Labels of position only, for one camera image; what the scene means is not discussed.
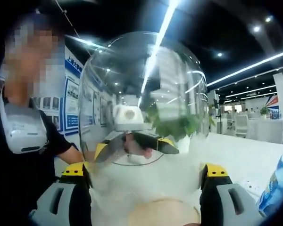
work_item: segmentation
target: green plant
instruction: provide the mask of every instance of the green plant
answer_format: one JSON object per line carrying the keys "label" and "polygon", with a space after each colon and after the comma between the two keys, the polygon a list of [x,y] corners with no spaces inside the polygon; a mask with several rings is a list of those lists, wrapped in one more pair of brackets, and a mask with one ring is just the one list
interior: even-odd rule
{"label": "green plant", "polygon": [[[200,124],[204,120],[198,114],[187,114],[173,120],[161,121],[156,104],[151,105],[146,112],[146,122],[152,123],[155,133],[161,137],[172,135],[176,142],[186,135],[190,137],[195,132],[199,133]],[[209,118],[209,124],[215,126],[215,122],[211,117]]]}
{"label": "green plant", "polygon": [[265,106],[262,107],[261,110],[260,110],[260,114],[261,114],[261,115],[265,115],[265,114],[267,114],[267,113],[268,113],[268,108],[265,107]]}

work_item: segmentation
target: black ceiling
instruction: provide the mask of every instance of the black ceiling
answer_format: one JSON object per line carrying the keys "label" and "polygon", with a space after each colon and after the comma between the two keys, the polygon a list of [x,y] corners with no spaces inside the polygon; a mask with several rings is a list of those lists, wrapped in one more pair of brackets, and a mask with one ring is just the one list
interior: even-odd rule
{"label": "black ceiling", "polygon": [[219,95],[220,103],[224,103],[225,101],[238,102],[245,100],[244,98],[246,97],[253,99],[271,95],[271,93],[276,92],[273,75],[277,73],[283,73],[283,68],[262,75],[254,75],[251,78],[236,81],[235,83],[218,88],[216,93]]}
{"label": "black ceiling", "polygon": [[[81,38],[100,45],[126,32],[159,32],[169,0],[98,0],[98,4],[78,0],[59,2]],[[180,41],[196,55],[210,83],[283,52],[283,5],[281,1],[273,1],[274,4],[269,6],[272,12],[269,12],[268,3],[263,6],[258,2],[261,1],[181,0],[166,36]],[[55,3],[50,10],[46,7],[40,11],[61,15]],[[268,16],[273,16],[273,19],[266,23]],[[261,26],[261,31],[252,32],[257,25]],[[73,27],[65,19],[63,26],[66,34],[76,37]],[[87,46],[70,38],[65,42],[84,64],[90,56],[84,49]],[[281,66],[283,57],[214,84],[209,89]]]}

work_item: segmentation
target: glass dome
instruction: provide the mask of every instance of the glass dome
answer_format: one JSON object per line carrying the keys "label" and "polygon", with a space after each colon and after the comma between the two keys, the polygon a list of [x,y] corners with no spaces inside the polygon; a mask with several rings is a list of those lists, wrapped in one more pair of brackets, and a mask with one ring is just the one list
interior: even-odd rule
{"label": "glass dome", "polygon": [[94,52],[79,90],[93,216],[107,221],[99,224],[134,225],[129,219],[140,205],[158,201],[193,209],[188,200],[198,189],[199,165],[191,158],[209,131],[206,78],[196,56],[158,33],[127,33]]}

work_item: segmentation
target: person's hand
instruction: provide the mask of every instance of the person's hand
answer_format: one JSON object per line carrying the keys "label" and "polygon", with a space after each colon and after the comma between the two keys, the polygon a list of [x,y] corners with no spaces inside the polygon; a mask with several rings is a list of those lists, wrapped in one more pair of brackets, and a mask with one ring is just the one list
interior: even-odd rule
{"label": "person's hand", "polygon": [[142,155],[146,159],[151,158],[152,148],[142,149],[140,145],[134,140],[133,134],[125,135],[126,141],[124,142],[125,151],[129,154]]}

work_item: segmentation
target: potted plant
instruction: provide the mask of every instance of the potted plant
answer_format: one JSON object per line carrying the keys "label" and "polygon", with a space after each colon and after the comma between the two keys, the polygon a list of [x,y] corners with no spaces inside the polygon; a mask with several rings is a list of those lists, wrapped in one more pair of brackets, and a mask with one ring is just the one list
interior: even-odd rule
{"label": "potted plant", "polygon": [[260,114],[261,114],[261,117],[262,117],[263,119],[266,119],[267,113],[268,113],[268,108],[265,107],[265,106],[262,107],[261,110],[260,110]]}
{"label": "potted plant", "polygon": [[[200,132],[201,122],[204,120],[198,114],[186,114],[175,119],[161,121],[156,104],[152,104],[146,112],[146,121],[152,124],[155,133],[161,137],[172,136],[177,148],[182,153],[189,151],[190,139],[193,134]],[[215,126],[211,117],[209,118],[209,125]]]}

